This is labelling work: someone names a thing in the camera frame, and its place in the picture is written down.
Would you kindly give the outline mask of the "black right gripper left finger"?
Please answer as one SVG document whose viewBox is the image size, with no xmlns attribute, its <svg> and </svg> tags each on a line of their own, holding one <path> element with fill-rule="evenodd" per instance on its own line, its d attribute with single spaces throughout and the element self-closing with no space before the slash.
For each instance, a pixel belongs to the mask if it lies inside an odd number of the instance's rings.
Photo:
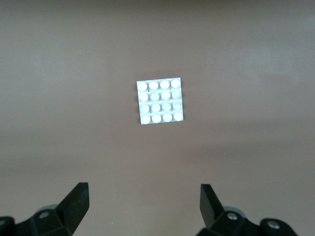
<svg viewBox="0 0 315 236">
<path fill-rule="evenodd" d="M 0 218 L 2 236 L 71 236 L 89 209 L 89 185 L 78 183 L 58 204 L 45 206 L 27 220 Z"/>
</svg>

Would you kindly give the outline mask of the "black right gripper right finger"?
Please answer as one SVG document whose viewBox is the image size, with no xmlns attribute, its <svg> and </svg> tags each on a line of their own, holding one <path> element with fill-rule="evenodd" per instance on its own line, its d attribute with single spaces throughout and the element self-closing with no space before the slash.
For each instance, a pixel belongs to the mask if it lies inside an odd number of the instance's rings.
<svg viewBox="0 0 315 236">
<path fill-rule="evenodd" d="M 284 221 L 265 218 L 252 223 L 237 208 L 224 208 L 209 184 L 200 187 L 200 211 L 205 223 L 199 236 L 295 236 Z"/>
</svg>

